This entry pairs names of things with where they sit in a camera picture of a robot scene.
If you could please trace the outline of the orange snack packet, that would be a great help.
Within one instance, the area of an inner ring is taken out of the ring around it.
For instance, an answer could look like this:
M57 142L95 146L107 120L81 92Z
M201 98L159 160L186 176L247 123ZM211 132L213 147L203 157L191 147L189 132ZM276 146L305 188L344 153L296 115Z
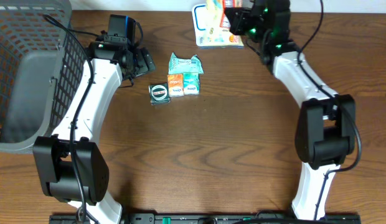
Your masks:
M183 74L168 75L167 84L170 97L184 96Z

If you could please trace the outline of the yellow white snack bag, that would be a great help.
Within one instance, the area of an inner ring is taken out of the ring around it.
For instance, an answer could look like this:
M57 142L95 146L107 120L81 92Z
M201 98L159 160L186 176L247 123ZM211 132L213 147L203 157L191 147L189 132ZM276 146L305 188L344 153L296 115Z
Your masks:
M205 43L209 49L236 47L243 48L244 44L238 35L230 31L230 22L224 14L227 7L242 7L241 0L206 0L207 27L205 32Z

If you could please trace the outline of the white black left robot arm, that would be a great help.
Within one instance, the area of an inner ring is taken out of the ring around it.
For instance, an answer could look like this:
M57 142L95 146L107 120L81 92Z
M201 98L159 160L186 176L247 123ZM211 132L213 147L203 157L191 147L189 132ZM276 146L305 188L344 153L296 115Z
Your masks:
M122 223L123 207L108 191L110 171L98 142L110 101L119 88L155 68L142 46L139 22L111 15L108 29L83 47L66 30L56 81L53 130L38 137L33 155L44 195L76 209L75 223Z

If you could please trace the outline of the teal tissue packet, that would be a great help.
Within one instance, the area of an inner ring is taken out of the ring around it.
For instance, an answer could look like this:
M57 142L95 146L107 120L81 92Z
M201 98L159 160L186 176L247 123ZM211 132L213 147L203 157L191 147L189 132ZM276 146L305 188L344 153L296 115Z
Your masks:
M200 93L200 80L198 73L184 73L184 94L198 95Z

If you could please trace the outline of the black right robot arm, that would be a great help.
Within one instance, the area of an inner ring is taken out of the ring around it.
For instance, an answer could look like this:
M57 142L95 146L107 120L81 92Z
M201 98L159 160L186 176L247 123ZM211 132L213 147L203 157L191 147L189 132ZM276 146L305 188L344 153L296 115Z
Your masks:
M254 1L252 7L226 7L230 32L258 44L254 52L287 88L299 106L294 145L301 161L297 193L289 214L258 212L253 223L360 223L360 216L325 212L334 176L353 169L346 157L362 144L355 125L355 101L328 87L310 67L304 49L290 38L290 2Z

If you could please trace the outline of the green wipes pack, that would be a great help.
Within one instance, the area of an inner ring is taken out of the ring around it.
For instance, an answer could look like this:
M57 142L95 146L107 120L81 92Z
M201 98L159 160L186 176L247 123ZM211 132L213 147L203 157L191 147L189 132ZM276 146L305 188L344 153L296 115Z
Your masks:
M202 63L197 55L189 59L178 58L173 52L169 61L168 74L174 75L179 73L198 73L203 74Z

